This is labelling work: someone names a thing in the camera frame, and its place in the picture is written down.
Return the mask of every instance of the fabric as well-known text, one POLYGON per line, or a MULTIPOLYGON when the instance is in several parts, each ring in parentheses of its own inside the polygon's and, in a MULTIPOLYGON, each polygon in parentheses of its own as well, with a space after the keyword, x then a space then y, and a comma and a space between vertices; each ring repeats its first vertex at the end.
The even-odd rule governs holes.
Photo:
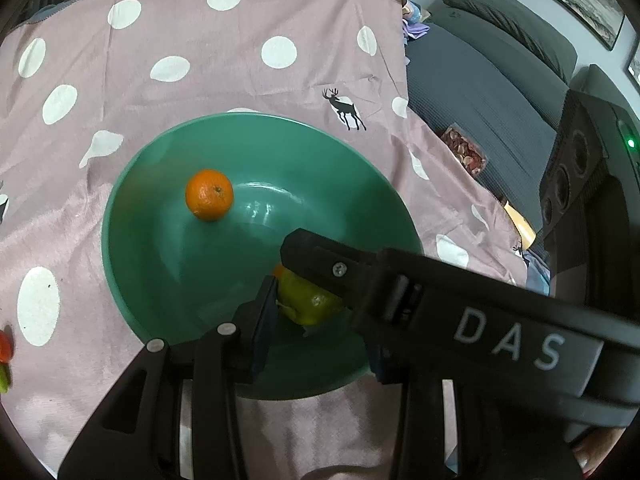
POLYGON ((587 77, 580 90, 599 99, 608 101, 609 103, 613 103, 620 108, 624 108, 635 122, 636 130, 640 132, 640 121, 633 112, 631 105, 616 84, 599 66, 593 64, 589 67, 587 77))
POLYGON ((407 20, 402 20, 402 34, 404 35, 404 44, 408 43, 408 40, 417 40, 423 37, 429 31, 429 25, 424 23, 408 23, 407 20))
POLYGON ((522 253, 527 263, 527 285, 529 290, 539 294, 549 295, 551 284, 551 270, 540 256, 529 250, 522 253))
POLYGON ((578 55, 574 46, 517 0, 442 0, 449 7, 466 10, 513 36, 569 84, 578 55))
POLYGON ((444 7, 431 21, 466 41, 511 81, 540 116, 558 130, 568 86, 519 41, 465 10, 444 7))
POLYGON ((420 8, 420 5, 413 3, 412 1, 408 1, 406 4, 407 7, 411 9, 411 13, 404 17, 407 23, 410 25, 420 23, 420 20, 422 19, 422 9, 420 8))
POLYGON ((555 131, 487 58, 445 29, 433 24, 406 54, 411 110, 437 134, 459 124, 488 159, 478 182, 542 229, 539 186, 555 131))
MULTIPOLYGON (((104 279, 102 215, 130 158, 191 118, 249 108, 328 132, 398 190, 426 254, 524 285, 506 212, 406 108, 401 16, 400 0, 77 0, 4 40, 2 405, 37 458, 58 468, 142 347, 104 279)), ((252 478, 386 478, 396 389, 240 404, 252 478)))

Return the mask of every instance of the polka dot fabric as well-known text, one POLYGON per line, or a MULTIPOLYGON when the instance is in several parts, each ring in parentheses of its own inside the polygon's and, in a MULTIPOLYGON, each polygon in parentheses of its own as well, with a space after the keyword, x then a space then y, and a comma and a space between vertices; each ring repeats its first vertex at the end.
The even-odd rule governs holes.
MULTIPOLYGON (((57 470, 142 347, 104 281, 102 215, 129 159, 194 117, 257 111, 329 132, 396 187, 426 254, 523 284, 510 220, 406 96, 399 0, 78 0, 14 30, 0 46, 0 323, 16 338, 2 404, 36 456, 57 470)), ((245 434, 262 434, 252 402, 245 434)))

